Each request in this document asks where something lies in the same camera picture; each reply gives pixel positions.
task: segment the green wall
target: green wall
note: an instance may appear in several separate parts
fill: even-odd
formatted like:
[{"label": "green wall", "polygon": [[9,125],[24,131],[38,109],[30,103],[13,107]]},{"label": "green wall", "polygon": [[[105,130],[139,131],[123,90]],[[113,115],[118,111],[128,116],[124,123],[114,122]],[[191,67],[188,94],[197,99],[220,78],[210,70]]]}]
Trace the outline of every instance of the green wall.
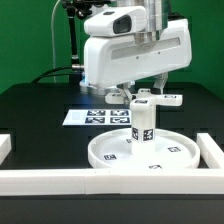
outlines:
[{"label": "green wall", "polygon": [[[56,1],[0,1],[0,92],[52,68],[50,20]],[[173,11],[189,18],[193,60],[189,68],[170,73],[169,80],[201,83],[224,99],[224,1],[172,3]],[[77,28],[83,32],[80,24]],[[55,32],[57,66],[69,65],[68,22],[62,7],[57,10]]]}]

